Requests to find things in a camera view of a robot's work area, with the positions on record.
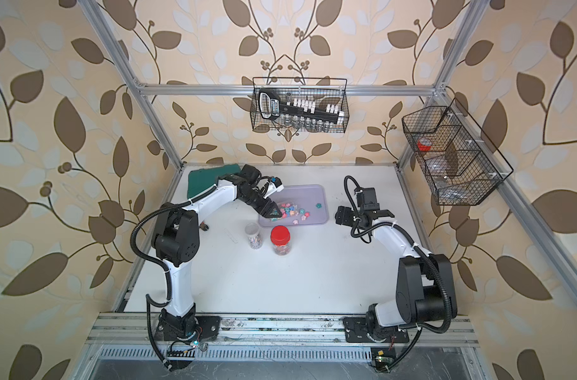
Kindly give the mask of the red lid candy jar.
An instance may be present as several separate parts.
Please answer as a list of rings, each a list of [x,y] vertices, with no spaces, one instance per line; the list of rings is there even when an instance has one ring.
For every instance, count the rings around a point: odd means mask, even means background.
[[[272,228],[270,240],[275,254],[285,256],[290,252],[291,234],[286,226],[275,226]]]

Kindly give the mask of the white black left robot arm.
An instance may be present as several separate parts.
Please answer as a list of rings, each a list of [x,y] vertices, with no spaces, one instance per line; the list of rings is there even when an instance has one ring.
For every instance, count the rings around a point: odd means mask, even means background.
[[[252,207],[264,218],[277,218],[281,211],[271,200],[284,190],[280,177],[264,176],[245,164],[238,172],[222,174],[202,192],[178,204],[167,202],[140,220],[130,236],[133,253],[160,267],[164,274],[166,298],[155,301],[145,295],[147,338],[157,359],[169,372],[179,369],[169,354],[161,350],[155,331],[172,345],[183,343],[189,351],[198,348],[207,330],[196,316],[192,292],[192,261],[200,248],[201,223],[219,209],[236,200]]]

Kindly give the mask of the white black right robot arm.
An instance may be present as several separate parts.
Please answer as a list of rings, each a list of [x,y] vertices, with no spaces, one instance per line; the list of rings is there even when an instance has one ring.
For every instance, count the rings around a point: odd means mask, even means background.
[[[394,356],[378,355],[372,368],[391,373],[419,342],[427,330],[435,334],[449,331],[457,316],[452,265],[443,254],[434,254],[420,246],[395,221],[389,210],[380,208],[374,188],[360,186],[348,175],[343,180],[350,206],[340,206],[335,223],[350,228],[350,236],[366,244],[380,242],[397,259],[394,299],[369,306],[364,322],[367,338],[394,348],[398,333],[415,331],[413,340]]]

